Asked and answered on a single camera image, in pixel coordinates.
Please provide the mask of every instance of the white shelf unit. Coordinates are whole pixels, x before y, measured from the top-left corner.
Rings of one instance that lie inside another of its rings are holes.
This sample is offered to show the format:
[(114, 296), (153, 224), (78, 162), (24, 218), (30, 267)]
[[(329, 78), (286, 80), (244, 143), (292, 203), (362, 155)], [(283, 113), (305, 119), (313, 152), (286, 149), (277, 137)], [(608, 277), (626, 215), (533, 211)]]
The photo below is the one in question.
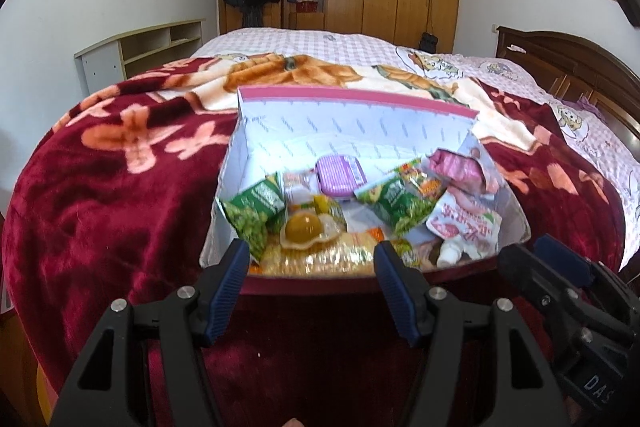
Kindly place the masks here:
[(74, 55), (85, 96), (143, 71), (187, 58), (202, 46), (204, 19), (114, 35)]

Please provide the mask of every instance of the red container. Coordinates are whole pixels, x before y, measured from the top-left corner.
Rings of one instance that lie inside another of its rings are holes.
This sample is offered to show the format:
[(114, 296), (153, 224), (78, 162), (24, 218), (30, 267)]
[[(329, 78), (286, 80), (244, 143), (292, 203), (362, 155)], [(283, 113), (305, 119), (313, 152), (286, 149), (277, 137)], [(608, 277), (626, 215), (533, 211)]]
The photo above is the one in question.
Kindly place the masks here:
[(315, 13), (318, 11), (318, 1), (297, 1), (297, 13)]

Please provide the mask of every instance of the green snack package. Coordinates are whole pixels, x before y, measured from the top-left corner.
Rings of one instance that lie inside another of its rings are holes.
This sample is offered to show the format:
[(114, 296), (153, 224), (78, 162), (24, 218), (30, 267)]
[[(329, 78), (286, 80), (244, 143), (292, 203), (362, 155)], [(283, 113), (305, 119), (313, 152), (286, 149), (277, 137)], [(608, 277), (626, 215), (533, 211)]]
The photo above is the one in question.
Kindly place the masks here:
[(287, 222), (287, 211), (281, 210), (275, 216), (271, 217), (270, 220), (267, 221), (267, 232), (279, 234), (280, 229), (284, 227), (284, 224)]
[(418, 259), (411, 243), (406, 239), (391, 239), (389, 242), (393, 245), (394, 250), (396, 250), (398, 257), (402, 259), (405, 266), (408, 266), (409, 268), (420, 267), (420, 260)]
[(260, 261), (267, 246), (267, 222), (284, 210), (284, 198), (274, 176), (267, 176), (229, 201), (222, 201), (226, 219)]
[(396, 235), (404, 235), (423, 223), (435, 206), (430, 198), (410, 193), (398, 172), (392, 171), (381, 180), (363, 185), (354, 192), (360, 203), (371, 206), (375, 214), (390, 225)]

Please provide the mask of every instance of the blue gripper pad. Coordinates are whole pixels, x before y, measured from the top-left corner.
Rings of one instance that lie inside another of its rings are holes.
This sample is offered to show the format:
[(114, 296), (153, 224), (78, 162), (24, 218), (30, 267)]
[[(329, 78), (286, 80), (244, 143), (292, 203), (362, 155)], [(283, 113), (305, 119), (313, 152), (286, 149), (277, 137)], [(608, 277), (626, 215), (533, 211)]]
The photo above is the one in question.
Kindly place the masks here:
[(548, 234), (536, 240), (533, 255), (577, 288), (588, 288), (593, 283), (588, 261)]
[(388, 241), (376, 246), (373, 266), (398, 334), (416, 347), (433, 327), (425, 296), (429, 285), (418, 270), (402, 263)]
[(226, 249), (220, 263), (206, 268), (196, 283), (202, 307), (208, 304), (205, 337), (210, 344), (225, 332), (229, 324), (231, 312), (249, 270), (249, 258), (249, 245), (235, 239)]

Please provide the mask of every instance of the snack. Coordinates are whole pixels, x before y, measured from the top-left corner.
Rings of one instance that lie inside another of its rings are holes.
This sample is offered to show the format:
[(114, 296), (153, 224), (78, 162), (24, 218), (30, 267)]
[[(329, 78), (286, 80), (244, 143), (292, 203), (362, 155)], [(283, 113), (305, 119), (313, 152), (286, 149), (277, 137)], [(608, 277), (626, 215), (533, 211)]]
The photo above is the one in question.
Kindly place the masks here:
[(396, 250), (398, 257), (402, 259), (405, 266), (409, 268), (420, 267), (420, 260), (414, 252), (414, 247), (406, 239), (391, 239), (389, 241)]
[(254, 259), (260, 261), (267, 245), (267, 221), (284, 210), (284, 199), (274, 176), (267, 176), (229, 201), (222, 201), (226, 219), (238, 237), (249, 245)]
[(318, 177), (313, 170), (276, 172), (276, 180), (289, 214), (302, 209), (313, 209), (314, 196), (320, 193)]
[(486, 180), (482, 168), (474, 158), (437, 149), (429, 158), (429, 168), (449, 180), (451, 184), (470, 194), (486, 192)]
[(292, 216), (284, 227), (287, 241), (292, 243), (308, 243), (324, 232), (324, 226), (316, 214), (299, 212)]
[(280, 230), (283, 248), (307, 250), (316, 243), (327, 243), (340, 235), (340, 229), (329, 214), (297, 212)]
[(437, 200), (444, 193), (446, 186), (439, 178), (425, 172), (421, 163), (421, 159), (416, 158), (394, 171), (400, 174), (405, 185), (413, 189), (417, 196)]
[(342, 233), (334, 241), (299, 251), (283, 248), (272, 236), (260, 261), (260, 273), (271, 277), (372, 276), (377, 244), (367, 232)]
[(435, 200), (419, 198), (406, 190), (400, 174), (395, 171), (377, 182), (358, 188), (355, 195), (360, 203), (370, 205), (396, 235), (404, 235), (423, 223), (435, 205)]
[(322, 193), (336, 200), (353, 198), (353, 191), (367, 182), (354, 156), (322, 156), (316, 163), (316, 172)]
[(499, 214), (462, 190), (447, 188), (427, 219), (427, 228), (444, 239), (438, 268), (457, 263), (463, 252), (472, 260), (494, 254), (501, 222)]
[(318, 214), (329, 214), (334, 218), (335, 224), (341, 232), (347, 231), (347, 221), (344, 219), (342, 208), (334, 198), (330, 198), (325, 194), (316, 194), (314, 196), (314, 207)]
[(367, 233), (378, 242), (385, 240), (385, 233), (382, 231), (380, 227), (375, 227), (375, 229), (369, 229), (367, 230)]

